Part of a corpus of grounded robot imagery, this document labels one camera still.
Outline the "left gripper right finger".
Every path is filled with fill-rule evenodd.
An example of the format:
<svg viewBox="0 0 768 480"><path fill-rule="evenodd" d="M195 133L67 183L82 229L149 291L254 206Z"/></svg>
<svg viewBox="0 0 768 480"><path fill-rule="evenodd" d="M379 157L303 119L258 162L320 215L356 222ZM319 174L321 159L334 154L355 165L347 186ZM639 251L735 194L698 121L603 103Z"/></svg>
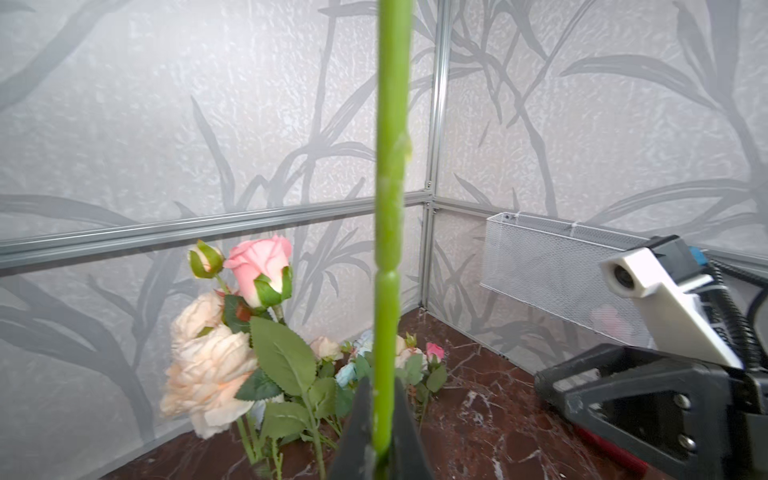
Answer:
<svg viewBox="0 0 768 480"><path fill-rule="evenodd" d="M434 478L402 383L395 384L392 478L396 480L432 480Z"/></svg>

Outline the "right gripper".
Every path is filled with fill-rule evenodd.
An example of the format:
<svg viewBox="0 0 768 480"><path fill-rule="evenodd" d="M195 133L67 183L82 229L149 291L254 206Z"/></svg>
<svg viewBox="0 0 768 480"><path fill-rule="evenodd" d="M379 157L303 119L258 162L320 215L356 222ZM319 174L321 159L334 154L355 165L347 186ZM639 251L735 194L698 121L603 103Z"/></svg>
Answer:
<svg viewBox="0 0 768 480"><path fill-rule="evenodd" d="M600 344L536 373L572 424L676 479L767 476L767 375Z"/></svg>

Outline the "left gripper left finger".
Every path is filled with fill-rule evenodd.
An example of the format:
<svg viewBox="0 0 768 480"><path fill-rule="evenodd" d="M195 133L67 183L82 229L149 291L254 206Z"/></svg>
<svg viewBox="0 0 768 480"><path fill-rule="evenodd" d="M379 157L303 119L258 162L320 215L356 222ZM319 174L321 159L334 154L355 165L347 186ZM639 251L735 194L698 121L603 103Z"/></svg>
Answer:
<svg viewBox="0 0 768 480"><path fill-rule="evenodd" d="M331 464L330 480L371 480L375 471L372 446L372 387L362 383Z"/></svg>

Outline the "coral pink rose stem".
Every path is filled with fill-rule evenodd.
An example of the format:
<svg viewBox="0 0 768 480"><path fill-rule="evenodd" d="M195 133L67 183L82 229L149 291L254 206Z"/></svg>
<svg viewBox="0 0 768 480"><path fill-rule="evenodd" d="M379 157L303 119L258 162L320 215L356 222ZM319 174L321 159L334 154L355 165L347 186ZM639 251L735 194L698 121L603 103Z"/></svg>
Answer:
<svg viewBox="0 0 768 480"><path fill-rule="evenodd" d="M388 477L395 400L395 345L400 318L404 177L408 133L411 1L378 3L378 98L375 188L375 318L372 446L375 479Z"/></svg>

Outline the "peach flower stem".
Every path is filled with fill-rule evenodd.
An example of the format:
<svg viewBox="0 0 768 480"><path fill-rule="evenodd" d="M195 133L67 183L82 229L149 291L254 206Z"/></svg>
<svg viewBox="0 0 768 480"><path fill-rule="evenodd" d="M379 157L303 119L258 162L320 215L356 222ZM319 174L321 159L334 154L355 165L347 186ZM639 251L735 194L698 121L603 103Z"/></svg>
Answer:
<svg viewBox="0 0 768 480"><path fill-rule="evenodd" d="M213 279L218 286L195 298L170 325L171 364L160 402L167 417L186 416L195 434L209 439L240 427L255 402L238 392L258 362L244 333L225 323L225 299L231 293L220 272L220 250L202 242L188 251L187 260L198 279Z"/></svg>

